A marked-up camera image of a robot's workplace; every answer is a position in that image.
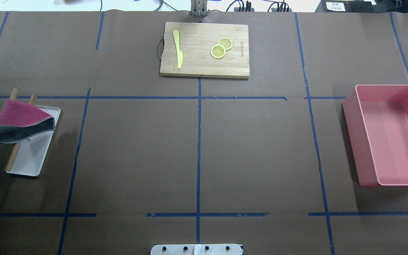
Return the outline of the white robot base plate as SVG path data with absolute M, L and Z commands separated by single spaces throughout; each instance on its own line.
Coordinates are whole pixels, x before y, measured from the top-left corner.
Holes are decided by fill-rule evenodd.
M 154 245 L 151 255 L 243 255 L 240 244 L 165 244 Z

